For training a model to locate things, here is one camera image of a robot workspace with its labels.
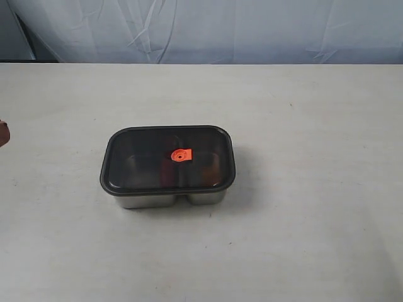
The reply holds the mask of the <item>dark lid with orange seal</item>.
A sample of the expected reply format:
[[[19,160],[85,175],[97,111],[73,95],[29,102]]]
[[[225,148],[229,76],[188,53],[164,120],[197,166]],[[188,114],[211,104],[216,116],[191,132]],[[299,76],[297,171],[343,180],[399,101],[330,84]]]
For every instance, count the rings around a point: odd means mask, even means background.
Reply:
[[[163,159],[173,162],[175,183],[161,187]],[[203,166],[219,164],[221,182],[206,186]],[[232,141],[212,125],[141,126],[116,132],[108,141],[101,166],[101,187],[112,196],[214,193],[236,177]]]

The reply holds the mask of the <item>red sausage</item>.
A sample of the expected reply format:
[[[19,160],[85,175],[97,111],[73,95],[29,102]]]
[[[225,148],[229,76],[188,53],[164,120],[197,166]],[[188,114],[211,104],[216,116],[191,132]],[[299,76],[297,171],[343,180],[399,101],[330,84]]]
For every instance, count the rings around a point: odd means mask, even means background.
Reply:
[[[175,177],[175,168],[173,162],[169,159],[163,159],[160,167],[161,187],[173,187]]]

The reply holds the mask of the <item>yellow cheese wedge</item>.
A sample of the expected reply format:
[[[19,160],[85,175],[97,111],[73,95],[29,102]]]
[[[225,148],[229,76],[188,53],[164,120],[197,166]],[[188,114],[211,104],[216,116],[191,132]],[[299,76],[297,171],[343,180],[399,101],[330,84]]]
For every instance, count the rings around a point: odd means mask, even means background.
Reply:
[[[219,164],[203,166],[201,168],[201,177],[204,185],[206,186],[218,185],[222,179]]]

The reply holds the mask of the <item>white backdrop cloth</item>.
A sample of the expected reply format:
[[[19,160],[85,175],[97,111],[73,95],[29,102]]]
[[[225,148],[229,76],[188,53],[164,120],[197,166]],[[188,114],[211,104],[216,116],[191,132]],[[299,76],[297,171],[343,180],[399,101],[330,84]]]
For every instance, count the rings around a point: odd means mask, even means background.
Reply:
[[[61,62],[399,64],[401,1],[10,1]]]

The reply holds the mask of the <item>steel two-compartment lunch box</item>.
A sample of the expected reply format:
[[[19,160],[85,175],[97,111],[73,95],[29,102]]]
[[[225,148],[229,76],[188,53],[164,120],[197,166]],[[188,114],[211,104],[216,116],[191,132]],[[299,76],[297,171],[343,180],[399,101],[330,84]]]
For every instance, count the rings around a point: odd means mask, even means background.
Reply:
[[[221,202],[227,190],[214,193],[168,194],[146,196],[114,196],[120,207],[125,209],[164,208],[173,206],[180,199],[192,205],[210,205]]]

